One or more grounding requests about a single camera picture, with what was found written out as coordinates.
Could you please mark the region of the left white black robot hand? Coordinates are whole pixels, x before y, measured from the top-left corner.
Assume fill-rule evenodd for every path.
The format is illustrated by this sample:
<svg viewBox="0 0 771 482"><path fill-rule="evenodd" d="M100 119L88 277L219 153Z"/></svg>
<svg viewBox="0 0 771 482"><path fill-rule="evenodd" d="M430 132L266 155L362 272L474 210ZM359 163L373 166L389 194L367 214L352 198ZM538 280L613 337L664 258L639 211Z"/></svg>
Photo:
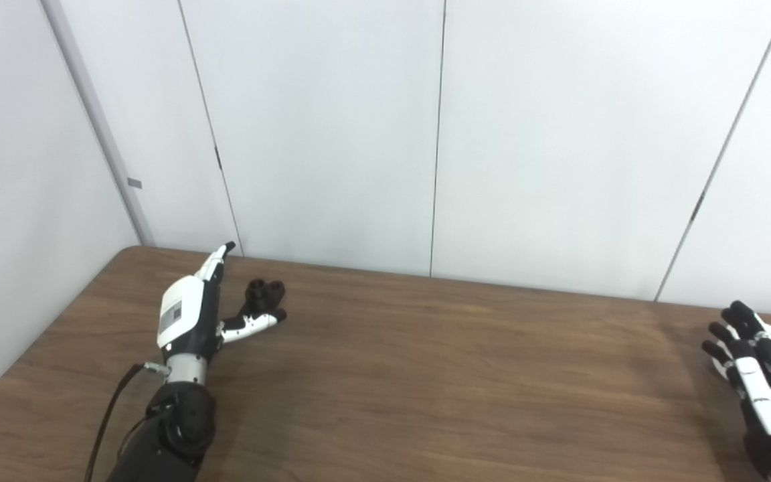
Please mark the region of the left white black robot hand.
<svg viewBox="0 0 771 482"><path fill-rule="evenodd" d="M163 363L183 355L208 362L223 345L263 332L287 318L280 308L286 293L284 283L255 278L246 287L238 314L220 319L226 257L235 246L234 242L220 245L195 274L180 278L163 293L157 335Z"/></svg>

